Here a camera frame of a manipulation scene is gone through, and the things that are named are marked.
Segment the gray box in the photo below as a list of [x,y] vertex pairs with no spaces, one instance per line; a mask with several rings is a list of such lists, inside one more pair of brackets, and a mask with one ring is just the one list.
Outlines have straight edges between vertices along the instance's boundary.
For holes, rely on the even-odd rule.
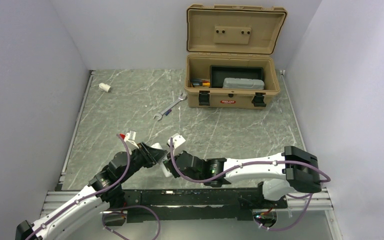
[[264,89],[261,79],[226,77],[223,82],[224,89]]

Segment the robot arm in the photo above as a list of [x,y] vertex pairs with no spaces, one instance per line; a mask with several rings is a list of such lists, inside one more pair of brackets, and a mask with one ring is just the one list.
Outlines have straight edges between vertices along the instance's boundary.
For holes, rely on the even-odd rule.
[[[117,185],[104,193],[97,194],[97,192],[114,184],[124,174],[128,166],[126,152],[117,153],[109,164],[89,181],[87,186],[57,210],[36,220],[33,224],[28,221],[20,223],[16,230],[15,240],[63,240],[100,212],[109,208],[114,209],[128,205],[129,203],[124,198],[122,183],[142,167],[151,168],[157,163],[166,177],[180,177],[175,169],[178,168],[182,175],[193,180],[206,180],[234,166],[241,165],[241,167],[227,171],[223,176],[206,182],[204,185],[221,187],[242,180],[265,179],[262,185],[262,195],[265,200],[269,201],[279,200],[293,191],[302,193],[321,191],[320,177],[317,172],[299,165],[277,164],[279,161],[293,160],[317,168],[317,158],[299,148],[288,146],[285,147],[284,152],[267,157],[203,160],[184,151],[186,140],[181,135],[176,134],[172,138],[174,138],[173,155],[176,166],[171,161],[171,154],[162,149],[159,143],[151,147],[143,142],[136,144],[134,132],[126,134],[124,141],[128,147],[128,152],[131,153],[131,160],[124,178]],[[271,161],[273,164],[246,165],[255,161]]]
[[[180,177],[176,168],[183,175],[193,180],[205,180],[226,172],[223,176],[204,183],[206,186],[215,188],[243,180],[264,179],[262,194],[264,199],[269,201],[277,201],[294,191],[318,193],[322,190],[318,172],[302,165],[280,164],[284,161],[295,161],[318,169],[317,157],[297,147],[286,146],[284,152],[267,157],[249,159],[212,158],[203,160],[185,151],[186,140],[181,135],[175,134],[171,139],[176,166],[169,159],[159,162],[166,177]],[[252,162],[272,164],[251,164]],[[229,169],[233,169],[238,165],[240,166],[239,168],[229,171]]]

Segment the toolbox label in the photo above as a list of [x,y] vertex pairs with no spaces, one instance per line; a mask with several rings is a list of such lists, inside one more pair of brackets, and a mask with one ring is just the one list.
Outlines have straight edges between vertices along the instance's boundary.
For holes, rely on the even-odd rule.
[[221,100],[220,103],[221,104],[235,104],[236,101],[234,101],[234,100]]

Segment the gray marble tabletop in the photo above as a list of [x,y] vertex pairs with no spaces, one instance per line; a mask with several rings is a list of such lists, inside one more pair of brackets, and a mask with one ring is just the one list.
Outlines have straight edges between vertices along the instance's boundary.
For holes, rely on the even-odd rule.
[[[68,159],[63,190],[80,190],[124,147],[116,137],[128,130],[136,141],[165,145],[180,133],[186,150],[199,158],[248,159],[303,148],[285,84],[278,76],[280,93],[264,110],[190,108],[180,102],[168,116],[153,116],[184,90],[184,69],[97,70],[91,82]],[[111,92],[99,90],[99,83]],[[245,180],[228,188],[255,187],[260,179]],[[144,168],[123,184],[124,189],[205,188],[182,178],[164,177],[158,165]]]

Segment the wrench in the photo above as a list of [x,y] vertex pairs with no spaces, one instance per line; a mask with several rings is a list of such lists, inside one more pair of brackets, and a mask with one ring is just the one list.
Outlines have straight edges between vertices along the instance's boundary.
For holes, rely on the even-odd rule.
[[168,107],[166,107],[164,110],[156,113],[154,116],[153,116],[153,119],[156,119],[157,121],[160,121],[161,119],[163,119],[163,114],[165,114],[168,110],[172,109],[174,106],[176,106],[176,104],[180,103],[181,101],[183,100],[186,100],[188,98],[188,95],[186,95],[186,93],[182,92],[178,99],[174,100],[174,102],[170,103],[170,105],[168,105]]

